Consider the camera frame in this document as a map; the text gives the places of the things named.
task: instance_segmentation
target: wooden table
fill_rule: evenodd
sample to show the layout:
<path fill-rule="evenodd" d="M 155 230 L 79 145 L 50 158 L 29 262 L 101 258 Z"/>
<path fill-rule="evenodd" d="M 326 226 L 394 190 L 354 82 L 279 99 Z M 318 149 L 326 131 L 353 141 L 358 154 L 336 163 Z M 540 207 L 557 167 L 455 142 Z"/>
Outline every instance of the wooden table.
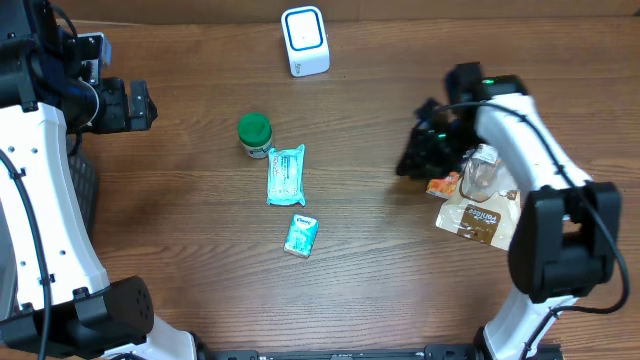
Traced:
<path fill-rule="evenodd" d="M 637 18 L 327 24 L 332 65 L 288 74 L 279 24 L 80 26 L 103 30 L 111 76 L 147 80 L 145 133 L 86 136 L 102 175 L 94 246 L 112 280 L 142 276 L 157 314 L 213 349 L 422 347 L 469 342 L 503 303 L 506 253 L 435 227 L 442 200 L 394 168 L 442 78 L 481 61 L 518 74 L 574 161 L 624 196 L 620 248 L 640 286 Z M 275 144 L 304 143 L 307 206 L 265 204 L 267 162 L 238 119 L 258 111 Z M 295 213 L 320 220 L 313 255 L 282 251 Z M 584 305 L 607 306 L 620 281 Z M 640 306 L 565 314 L 545 338 L 567 359 L 636 359 Z M 0 352 L 5 359 L 32 355 Z"/>

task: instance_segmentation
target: green lid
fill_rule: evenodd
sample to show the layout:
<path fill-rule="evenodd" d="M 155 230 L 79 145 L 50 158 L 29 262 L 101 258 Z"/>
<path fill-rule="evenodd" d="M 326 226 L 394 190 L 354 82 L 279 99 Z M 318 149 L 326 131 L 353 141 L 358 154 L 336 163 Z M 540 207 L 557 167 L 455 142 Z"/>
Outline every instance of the green lid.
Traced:
<path fill-rule="evenodd" d="M 251 147 L 260 147 L 271 139 L 271 124 L 266 116 L 249 113 L 240 119 L 238 136 L 240 141 Z"/>

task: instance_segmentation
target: teal package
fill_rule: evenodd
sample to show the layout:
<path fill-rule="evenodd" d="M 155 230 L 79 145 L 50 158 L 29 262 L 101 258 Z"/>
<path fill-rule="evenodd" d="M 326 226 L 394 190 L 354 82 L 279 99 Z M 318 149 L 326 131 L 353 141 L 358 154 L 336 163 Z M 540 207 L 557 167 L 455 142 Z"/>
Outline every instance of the teal package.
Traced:
<path fill-rule="evenodd" d="M 318 220 L 302 215 L 293 215 L 289 234 L 284 242 L 284 251 L 293 255 L 309 257 L 318 233 Z"/>
<path fill-rule="evenodd" d="M 305 206 L 302 173 L 304 170 L 304 144 L 296 149 L 269 151 L 269 176 L 267 179 L 267 204 Z"/>

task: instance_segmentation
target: white plastic box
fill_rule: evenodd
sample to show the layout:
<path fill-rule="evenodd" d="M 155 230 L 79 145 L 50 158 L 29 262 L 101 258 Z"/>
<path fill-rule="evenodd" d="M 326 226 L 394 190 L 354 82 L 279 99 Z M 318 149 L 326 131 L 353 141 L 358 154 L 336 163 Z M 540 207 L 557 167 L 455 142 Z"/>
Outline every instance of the white plastic box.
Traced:
<path fill-rule="evenodd" d="M 315 6 L 289 9 L 282 14 L 281 22 L 291 75 L 301 77 L 329 70 L 329 43 L 320 10 Z"/>

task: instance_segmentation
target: small jar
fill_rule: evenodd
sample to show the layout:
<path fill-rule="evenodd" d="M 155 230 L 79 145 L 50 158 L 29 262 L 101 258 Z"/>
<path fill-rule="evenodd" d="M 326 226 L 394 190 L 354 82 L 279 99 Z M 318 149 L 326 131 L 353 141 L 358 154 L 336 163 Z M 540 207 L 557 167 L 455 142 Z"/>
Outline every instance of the small jar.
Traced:
<path fill-rule="evenodd" d="M 254 159 L 267 157 L 273 147 L 271 123 L 266 116 L 250 113 L 240 119 L 238 136 L 247 155 Z"/>

